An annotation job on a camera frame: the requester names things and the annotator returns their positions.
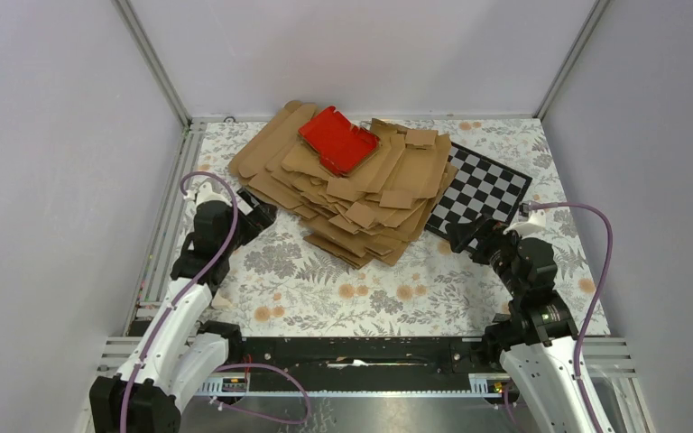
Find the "red paper box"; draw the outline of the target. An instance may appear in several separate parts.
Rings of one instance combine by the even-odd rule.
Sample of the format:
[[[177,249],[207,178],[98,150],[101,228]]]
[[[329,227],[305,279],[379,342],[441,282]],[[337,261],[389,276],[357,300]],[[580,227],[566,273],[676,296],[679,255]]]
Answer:
[[[299,130],[300,137],[319,156],[320,165],[336,176],[348,176],[379,147],[379,138],[352,124],[328,106]]]

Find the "stack of brown cardboard blanks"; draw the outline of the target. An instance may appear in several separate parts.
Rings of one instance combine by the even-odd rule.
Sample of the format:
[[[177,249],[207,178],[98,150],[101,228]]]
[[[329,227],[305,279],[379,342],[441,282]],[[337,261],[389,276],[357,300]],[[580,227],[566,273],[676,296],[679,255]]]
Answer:
[[[357,269],[372,260],[394,266],[457,173],[448,162],[452,141],[433,129],[373,119],[360,127],[379,138],[378,149],[348,176],[336,176],[298,132],[325,108],[287,103],[228,168],[262,201],[299,215],[311,231],[306,242]]]

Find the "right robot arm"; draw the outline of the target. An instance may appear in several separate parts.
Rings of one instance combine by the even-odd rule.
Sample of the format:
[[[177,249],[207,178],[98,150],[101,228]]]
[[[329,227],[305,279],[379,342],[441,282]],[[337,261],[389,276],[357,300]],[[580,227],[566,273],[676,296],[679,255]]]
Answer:
[[[555,288],[558,266],[550,243],[536,237],[544,210],[507,225],[487,215],[445,226],[453,252],[472,249],[511,294],[508,319],[486,328],[481,357],[505,371],[542,432],[612,432],[582,355],[584,336]]]

